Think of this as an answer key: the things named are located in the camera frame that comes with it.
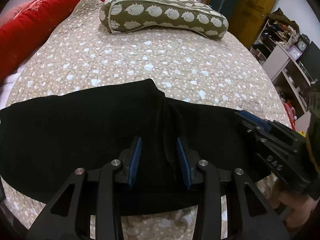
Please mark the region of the person's right hand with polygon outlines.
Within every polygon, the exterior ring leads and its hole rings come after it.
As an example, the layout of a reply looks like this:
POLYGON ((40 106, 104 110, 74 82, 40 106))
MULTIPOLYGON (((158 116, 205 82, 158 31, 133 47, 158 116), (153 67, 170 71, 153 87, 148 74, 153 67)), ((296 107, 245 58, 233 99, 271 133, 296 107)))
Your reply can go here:
POLYGON ((284 224, 287 229, 296 229, 308 221, 319 199, 314 200, 308 194, 293 194, 284 189, 281 182, 277 180, 268 201, 274 209, 278 208, 280 204, 290 207, 291 211, 285 216, 284 224))

